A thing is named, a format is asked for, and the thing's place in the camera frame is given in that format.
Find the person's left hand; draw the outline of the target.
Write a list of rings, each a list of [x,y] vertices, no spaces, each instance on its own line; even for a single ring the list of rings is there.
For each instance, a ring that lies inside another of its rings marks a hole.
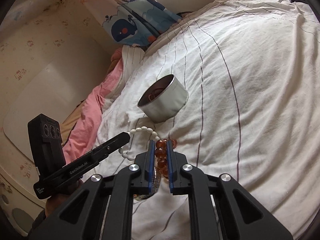
[[[46,201],[45,215],[48,217],[51,215],[64,201],[66,201],[78,188],[83,185],[83,181],[79,179],[76,183],[69,186],[62,193],[52,195]]]

